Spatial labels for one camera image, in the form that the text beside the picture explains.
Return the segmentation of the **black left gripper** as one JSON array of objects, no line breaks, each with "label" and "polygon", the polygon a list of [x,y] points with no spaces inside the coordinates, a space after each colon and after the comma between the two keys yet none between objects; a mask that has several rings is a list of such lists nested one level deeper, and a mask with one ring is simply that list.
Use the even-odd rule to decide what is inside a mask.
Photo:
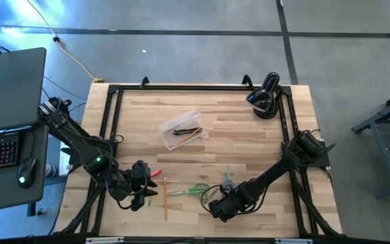
[{"label": "black left gripper", "polygon": [[158,186],[151,178],[147,178],[147,164],[139,160],[126,171],[130,177],[133,199],[131,200],[131,211],[137,211],[145,205],[145,193],[147,197],[158,195],[154,190],[147,190],[146,187],[155,188]]}]

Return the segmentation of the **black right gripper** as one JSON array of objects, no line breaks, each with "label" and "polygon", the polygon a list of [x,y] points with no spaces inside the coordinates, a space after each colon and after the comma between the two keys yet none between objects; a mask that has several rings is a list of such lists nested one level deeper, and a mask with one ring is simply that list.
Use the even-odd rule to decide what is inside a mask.
[{"label": "black right gripper", "polygon": [[210,214],[222,222],[227,222],[238,215],[247,214],[250,211],[250,206],[246,202],[249,200],[248,189],[248,184],[240,184],[236,188],[232,188],[230,185],[220,186],[219,191],[222,198],[208,204]]}]

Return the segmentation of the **long orange pencil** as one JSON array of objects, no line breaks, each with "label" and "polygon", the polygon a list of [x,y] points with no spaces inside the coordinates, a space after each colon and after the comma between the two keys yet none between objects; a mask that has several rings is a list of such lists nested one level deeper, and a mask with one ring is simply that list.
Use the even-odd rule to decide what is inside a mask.
[{"label": "long orange pencil", "polygon": [[167,178],[164,176],[163,178],[163,189],[164,189],[164,215],[165,221],[168,220],[168,195],[167,195]]}]

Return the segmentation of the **green-handled scissors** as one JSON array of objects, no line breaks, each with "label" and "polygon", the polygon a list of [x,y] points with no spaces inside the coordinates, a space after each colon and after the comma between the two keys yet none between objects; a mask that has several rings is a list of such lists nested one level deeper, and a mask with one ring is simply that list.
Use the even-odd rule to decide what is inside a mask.
[{"label": "green-handled scissors", "polygon": [[201,199],[202,194],[209,188],[208,184],[197,183],[189,188],[183,190],[176,190],[173,192],[168,192],[168,196],[177,196],[177,195],[194,195]]}]

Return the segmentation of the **clear plastic supply box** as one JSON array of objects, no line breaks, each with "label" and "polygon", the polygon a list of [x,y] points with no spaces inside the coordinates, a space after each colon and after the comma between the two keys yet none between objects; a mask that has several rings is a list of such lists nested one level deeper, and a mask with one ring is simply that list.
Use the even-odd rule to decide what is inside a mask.
[{"label": "clear plastic supply box", "polygon": [[205,126],[202,123],[201,113],[196,110],[190,110],[174,119],[161,123],[158,126],[158,130],[167,149],[169,151],[173,151],[180,147],[176,147],[177,143],[181,142],[186,136],[188,136],[188,134],[182,136],[174,136],[173,131],[178,129],[190,129],[194,127],[201,127],[202,131],[197,133],[193,138],[191,138],[184,144],[188,144],[193,140],[203,137],[207,132]]}]

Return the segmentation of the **short orange pencil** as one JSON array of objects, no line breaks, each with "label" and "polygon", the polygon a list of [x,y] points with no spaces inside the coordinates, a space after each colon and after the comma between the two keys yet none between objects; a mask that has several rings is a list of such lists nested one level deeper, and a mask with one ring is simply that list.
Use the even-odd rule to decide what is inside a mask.
[{"label": "short orange pencil", "polygon": [[188,140],[190,140],[191,138],[193,138],[197,133],[201,132],[202,131],[202,128],[200,128],[197,132],[193,132],[191,134],[188,134],[188,136],[186,136],[181,142],[178,142],[176,147],[179,147],[181,146],[182,144],[186,143]]}]

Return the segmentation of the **black desk lamp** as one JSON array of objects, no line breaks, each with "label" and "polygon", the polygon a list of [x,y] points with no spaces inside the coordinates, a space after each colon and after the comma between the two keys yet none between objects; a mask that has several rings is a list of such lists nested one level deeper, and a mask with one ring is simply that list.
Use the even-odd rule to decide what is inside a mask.
[{"label": "black desk lamp", "polygon": [[283,94],[283,88],[279,85],[279,81],[279,74],[270,72],[261,87],[246,97],[246,101],[253,107],[253,111],[258,117],[271,119],[277,115],[279,101]]}]

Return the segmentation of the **black computer mouse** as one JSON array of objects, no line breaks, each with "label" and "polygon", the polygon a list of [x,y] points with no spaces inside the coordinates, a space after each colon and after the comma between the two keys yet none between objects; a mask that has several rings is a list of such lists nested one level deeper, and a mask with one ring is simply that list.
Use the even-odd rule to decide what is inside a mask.
[{"label": "black computer mouse", "polygon": [[17,170],[17,183],[20,188],[29,188],[35,181],[37,160],[35,158],[24,159]]}]

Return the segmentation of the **grey laptop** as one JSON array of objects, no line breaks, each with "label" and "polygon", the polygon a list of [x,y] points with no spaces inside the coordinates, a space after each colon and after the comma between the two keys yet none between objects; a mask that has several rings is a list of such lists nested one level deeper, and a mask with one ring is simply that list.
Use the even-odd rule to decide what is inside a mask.
[{"label": "grey laptop", "polygon": [[37,47],[0,55],[0,130],[38,122],[46,53]]}]

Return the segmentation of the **silver metal bracket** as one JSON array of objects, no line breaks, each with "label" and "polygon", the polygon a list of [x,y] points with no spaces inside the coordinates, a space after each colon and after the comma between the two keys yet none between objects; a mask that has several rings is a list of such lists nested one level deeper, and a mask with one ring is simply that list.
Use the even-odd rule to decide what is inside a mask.
[{"label": "silver metal bracket", "polygon": [[277,238],[274,244],[313,244],[311,239]]},{"label": "silver metal bracket", "polygon": [[91,237],[85,240],[85,244],[119,244],[124,242],[124,237]]}]

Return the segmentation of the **black aluminium table frame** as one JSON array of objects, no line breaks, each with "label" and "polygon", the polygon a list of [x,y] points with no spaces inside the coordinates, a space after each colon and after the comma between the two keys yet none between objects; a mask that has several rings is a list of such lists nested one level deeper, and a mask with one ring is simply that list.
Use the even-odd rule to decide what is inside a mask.
[{"label": "black aluminium table frame", "polygon": [[[110,196],[91,207],[88,227],[100,221],[101,236],[256,238],[297,237],[296,207],[289,175],[268,189],[261,209],[222,222],[206,212],[192,195],[168,197],[168,220],[164,215],[163,178],[167,191],[181,190],[204,182],[222,181],[228,166],[231,178],[239,183],[262,174],[281,155],[280,145],[294,129],[316,131],[318,123],[309,87],[290,86],[291,97],[284,99],[283,117],[265,120],[257,117],[246,101],[247,85],[153,84],[123,85],[108,94],[108,84],[91,85],[82,126],[92,135],[114,131],[118,136],[117,161],[123,169],[145,161],[152,171],[158,195],[152,204],[138,211],[118,205]],[[190,110],[201,113],[207,132],[199,139],[169,151],[158,126]]]}]

